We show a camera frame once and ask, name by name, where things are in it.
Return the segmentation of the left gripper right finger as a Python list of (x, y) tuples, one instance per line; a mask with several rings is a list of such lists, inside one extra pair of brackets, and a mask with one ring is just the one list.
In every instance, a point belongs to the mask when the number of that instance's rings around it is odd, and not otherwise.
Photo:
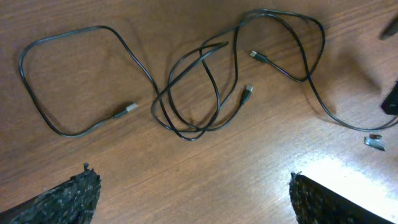
[(301, 173), (291, 173), (290, 202), (299, 224), (390, 224)]

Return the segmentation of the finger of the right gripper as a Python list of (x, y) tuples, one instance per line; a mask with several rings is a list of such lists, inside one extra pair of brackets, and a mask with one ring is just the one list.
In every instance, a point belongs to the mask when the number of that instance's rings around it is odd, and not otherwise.
[(398, 114), (398, 83), (394, 85), (391, 92), (387, 95), (382, 102), (381, 108), (385, 114), (397, 115)]

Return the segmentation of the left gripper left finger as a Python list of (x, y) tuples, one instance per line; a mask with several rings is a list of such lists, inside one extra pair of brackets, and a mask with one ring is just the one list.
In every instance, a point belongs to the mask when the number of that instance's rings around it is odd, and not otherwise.
[(82, 173), (1, 212), (1, 223), (91, 223), (100, 192), (100, 175), (85, 163)]

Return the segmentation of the small black adapter plug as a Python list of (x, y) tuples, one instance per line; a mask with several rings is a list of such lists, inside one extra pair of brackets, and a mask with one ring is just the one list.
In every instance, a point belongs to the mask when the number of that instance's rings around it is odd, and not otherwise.
[(364, 138), (364, 144), (377, 149), (379, 151), (385, 151), (385, 145), (382, 142), (382, 136), (379, 134), (370, 134)]

